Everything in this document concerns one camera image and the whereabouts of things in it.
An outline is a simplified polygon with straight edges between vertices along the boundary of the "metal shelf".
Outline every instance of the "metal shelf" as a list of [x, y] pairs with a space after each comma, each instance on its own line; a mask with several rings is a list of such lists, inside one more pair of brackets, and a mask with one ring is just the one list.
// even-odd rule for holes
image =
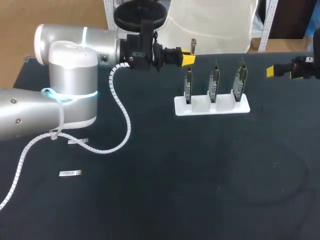
[[[114, 9], [116, 9], [119, 5], [117, 4], [118, 1], [116, 0], [103, 0], [106, 19], [108, 23], [109, 30], [118, 30], [117, 25], [114, 22]], [[170, 0], [161, 0], [159, 1], [162, 3], [167, 10], [170, 7]], [[266, 50], [270, 30], [272, 27], [272, 23], [274, 20], [275, 12], [277, 9], [278, 0], [266, 0], [266, 7], [265, 7], [265, 21], [263, 24], [258, 11], [254, 15], [253, 23], [252, 23], [252, 30], [251, 30], [251, 38], [261, 38], [259, 52], [264, 52]], [[119, 35], [125, 35], [128, 32], [122, 29], [118, 30]]]

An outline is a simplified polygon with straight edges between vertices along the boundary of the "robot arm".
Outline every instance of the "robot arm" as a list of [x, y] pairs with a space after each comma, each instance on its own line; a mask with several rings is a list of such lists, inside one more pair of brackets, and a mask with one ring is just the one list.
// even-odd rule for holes
[[47, 61], [51, 91], [1, 90], [0, 140], [40, 134], [58, 127], [84, 128], [96, 120], [96, 52], [68, 41], [56, 41], [50, 46]]
[[163, 49], [158, 34], [142, 21], [140, 34], [119, 39], [116, 31], [55, 24], [38, 26], [37, 61], [48, 65], [51, 92], [19, 89], [0, 92], [0, 140], [55, 129], [84, 128], [96, 120], [98, 67], [128, 62], [138, 70], [158, 70], [163, 63], [193, 64], [196, 56], [181, 48]]

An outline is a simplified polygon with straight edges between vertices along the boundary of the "small metal component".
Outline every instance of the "small metal component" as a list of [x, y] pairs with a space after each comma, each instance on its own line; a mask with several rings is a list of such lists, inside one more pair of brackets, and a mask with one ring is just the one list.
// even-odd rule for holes
[[188, 68], [188, 72], [184, 77], [184, 95], [186, 104], [191, 104], [191, 96], [192, 96], [192, 69]]
[[234, 83], [233, 83], [233, 95], [236, 102], [241, 101], [242, 94], [245, 89], [246, 81], [248, 76], [248, 70], [244, 59], [240, 61], [239, 67], [237, 68]]
[[[83, 139], [78, 139], [80, 142], [82, 142], [83, 144], [87, 144], [89, 142], [89, 138], [83, 138]], [[75, 141], [69, 140], [68, 144], [76, 144]]]
[[209, 79], [209, 96], [212, 104], [215, 104], [217, 101], [219, 78], [220, 78], [220, 71], [219, 71], [217, 60], [215, 60], [215, 66], [211, 71], [210, 79]]
[[79, 175], [82, 175], [81, 170], [59, 172], [59, 177], [71, 177], [71, 176], [79, 176]]
[[197, 40], [195, 38], [192, 38], [191, 39], [191, 50], [190, 50], [191, 55], [195, 55], [196, 45], [197, 45]]

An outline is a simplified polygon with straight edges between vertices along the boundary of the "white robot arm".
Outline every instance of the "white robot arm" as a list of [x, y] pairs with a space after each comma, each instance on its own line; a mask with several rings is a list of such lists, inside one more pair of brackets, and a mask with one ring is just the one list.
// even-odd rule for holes
[[98, 59], [90, 48], [56, 41], [48, 51], [50, 88], [3, 89], [0, 140], [91, 125], [97, 116]]

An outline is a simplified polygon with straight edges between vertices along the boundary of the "metal bracket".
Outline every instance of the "metal bracket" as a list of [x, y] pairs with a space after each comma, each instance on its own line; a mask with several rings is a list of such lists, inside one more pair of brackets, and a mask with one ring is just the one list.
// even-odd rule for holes
[[115, 24], [115, 20], [114, 20], [114, 11], [115, 11], [114, 0], [103, 0], [103, 3], [104, 3], [104, 10], [106, 13], [106, 20], [108, 23], [108, 30], [117, 30], [118, 26]]
[[191, 55], [195, 55], [196, 46], [197, 46], [197, 40], [195, 38], [192, 38], [191, 39], [191, 49], [190, 49], [190, 54]]
[[278, 0], [269, 0], [269, 1], [270, 1], [270, 3], [267, 8], [266, 15], [265, 15], [260, 46], [258, 49], [259, 52], [264, 52], [266, 50], [267, 42], [269, 39], [269, 34], [271, 31], [272, 23], [274, 21], [274, 17], [275, 17], [277, 5], [278, 5]]

